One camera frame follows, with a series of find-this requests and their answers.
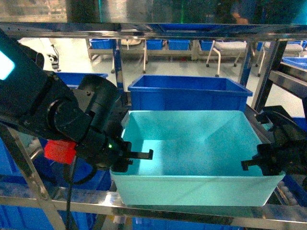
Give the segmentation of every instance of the floor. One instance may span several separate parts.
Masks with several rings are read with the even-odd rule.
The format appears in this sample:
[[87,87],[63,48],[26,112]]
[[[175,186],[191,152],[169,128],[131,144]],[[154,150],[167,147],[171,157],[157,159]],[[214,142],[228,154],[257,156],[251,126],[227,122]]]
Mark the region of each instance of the floor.
[[[50,41],[59,51],[59,63],[62,72],[108,73],[108,79],[114,84],[116,83],[115,75],[111,74],[111,56],[98,56],[95,60],[90,61],[84,39],[61,38],[50,39]],[[22,43],[43,54],[47,54],[47,50],[50,49],[44,41],[37,38],[24,38]],[[222,63],[220,77],[228,77],[237,81],[240,66],[240,63],[237,67],[233,67],[231,62]],[[123,56],[122,69],[125,90],[133,80],[142,75],[142,68],[141,55]],[[207,68],[203,60],[190,61],[187,59],[185,61],[180,58],[172,58],[171,60],[169,57],[149,56],[149,63],[146,68],[146,74],[154,75],[214,76],[217,63],[210,63],[210,67]],[[48,60],[44,69],[52,70]],[[253,92],[255,92],[259,80],[257,71],[258,68],[254,66],[247,85],[247,88]],[[251,105],[252,100],[253,97],[249,97],[247,104]],[[301,100],[277,86],[273,86],[266,105],[282,105],[291,116],[304,116]]]

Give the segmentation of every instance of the cable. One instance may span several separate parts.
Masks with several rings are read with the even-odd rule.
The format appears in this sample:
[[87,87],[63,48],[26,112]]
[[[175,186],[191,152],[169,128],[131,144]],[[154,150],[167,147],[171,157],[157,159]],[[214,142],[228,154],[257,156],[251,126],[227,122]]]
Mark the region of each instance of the cable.
[[67,202],[66,202],[66,230],[71,229],[71,194],[73,186],[73,177],[76,171],[77,157],[74,157],[72,161],[72,166],[69,172],[69,181],[68,181],[68,191],[67,191]]
[[[92,171],[86,177],[84,177],[83,179],[76,181],[76,182],[72,182],[73,185],[84,184],[85,182],[88,182],[89,180],[91,180],[96,175],[96,173],[98,171],[97,166],[92,165],[92,164],[90,164],[90,165],[92,167]],[[64,180],[65,180],[65,182],[69,183],[70,182],[70,176],[69,176],[70,175],[70,166],[68,164],[64,164],[63,170],[64,170]]]

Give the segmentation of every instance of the green indicator light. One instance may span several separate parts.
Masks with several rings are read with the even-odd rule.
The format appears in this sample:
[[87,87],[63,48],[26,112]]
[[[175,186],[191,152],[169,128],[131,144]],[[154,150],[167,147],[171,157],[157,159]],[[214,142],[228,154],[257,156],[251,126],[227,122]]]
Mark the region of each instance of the green indicator light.
[[5,80],[14,68],[14,62],[0,51],[0,80]]

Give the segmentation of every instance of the chair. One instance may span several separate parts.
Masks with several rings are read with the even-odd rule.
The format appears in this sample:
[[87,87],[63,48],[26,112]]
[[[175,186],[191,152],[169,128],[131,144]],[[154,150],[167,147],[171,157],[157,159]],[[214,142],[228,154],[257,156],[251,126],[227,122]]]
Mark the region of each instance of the chair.
[[[262,59],[261,59],[261,63],[260,63],[260,67],[259,67],[259,70],[258,70],[258,77],[260,77],[260,72],[261,72],[261,69],[262,69],[262,65],[263,65],[263,61],[264,61],[264,58],[265,58],[265,54],[266,52],[269,51],[270,49],[270,45],[271,43],[270,42],[264,42],[262,44],[262,47],[261,47],[261,50],[263,52],[262,54]],[[294,54],[294,55],[298,55],[299,57],[301,56],[301,52],[303,52],[304,48],[302,47],[303,45],[303,41],[301,41],[300,43],[298,42],[289,42],[284,50],[284,54]],[[261,55],[259,54],[258,56],[258,59],[257,59],[257,62],[256,62],[256,67],[258,66],[258,62],[260,60],[260,57]]]
[[246,42],[223,42],[223,41],[216,42],[216,41],[213,41],[208,58],[207,58],[206,67],[209,67],[209,60],[210,60],[210,56],[213,50],[219,56],[218,65],[217,65],[217,73],[215,75],[216,77],[219,77],[220,68],[221,68],[221,52],[225,52],[225,51],[236,52],[236,53],[238,52],[239,54],[236,57],[236,60],[234,62],[234,67],[236,67],[239,57],[241,56],[241,53],[245,52],[245,49],[246,49]]

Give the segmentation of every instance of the red component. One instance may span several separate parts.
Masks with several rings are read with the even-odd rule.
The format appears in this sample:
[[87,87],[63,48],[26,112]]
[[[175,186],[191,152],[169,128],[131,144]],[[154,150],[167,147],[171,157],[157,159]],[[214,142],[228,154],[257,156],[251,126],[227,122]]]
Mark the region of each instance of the red component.
[[71,164],[77,144],[68,140],[50,140],[45,146],[45,157],[63,164]]

